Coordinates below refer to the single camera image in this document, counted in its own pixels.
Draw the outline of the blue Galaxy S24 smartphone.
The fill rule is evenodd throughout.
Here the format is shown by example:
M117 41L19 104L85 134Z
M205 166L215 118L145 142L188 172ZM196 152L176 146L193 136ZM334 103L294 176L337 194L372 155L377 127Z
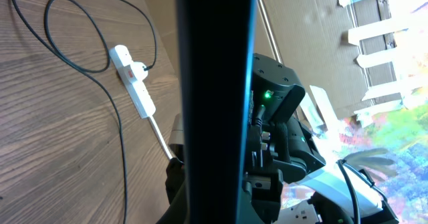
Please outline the blue Galaxy S24 smartphone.
M176 0L190 223L236 223L255 0Z

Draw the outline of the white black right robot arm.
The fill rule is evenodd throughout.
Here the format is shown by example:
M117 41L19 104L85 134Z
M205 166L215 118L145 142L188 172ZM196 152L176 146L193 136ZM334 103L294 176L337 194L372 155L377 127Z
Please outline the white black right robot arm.
M328 166L310 130L294 117L305 96L295 71L253 55L240 223L397 223L368 171L352 160Z

